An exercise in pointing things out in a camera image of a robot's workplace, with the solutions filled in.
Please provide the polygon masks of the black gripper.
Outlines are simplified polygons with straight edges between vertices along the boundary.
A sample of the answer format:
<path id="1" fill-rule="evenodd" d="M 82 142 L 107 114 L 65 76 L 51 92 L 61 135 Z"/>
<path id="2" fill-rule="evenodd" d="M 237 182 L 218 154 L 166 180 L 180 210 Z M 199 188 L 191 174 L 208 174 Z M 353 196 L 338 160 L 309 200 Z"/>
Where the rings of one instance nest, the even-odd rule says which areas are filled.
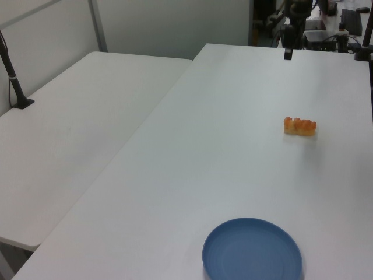
<path id="1" fill-rule="evenodd" d="M 284 59 L 291 60 L 293 55 L 294 29 L 296 31 L 296 49 L 304 48 L 304 29 L 306 18 L 312 12 L 312 0 L 285 0 L 284 15 L 290 21 L 283 30 Z"/>

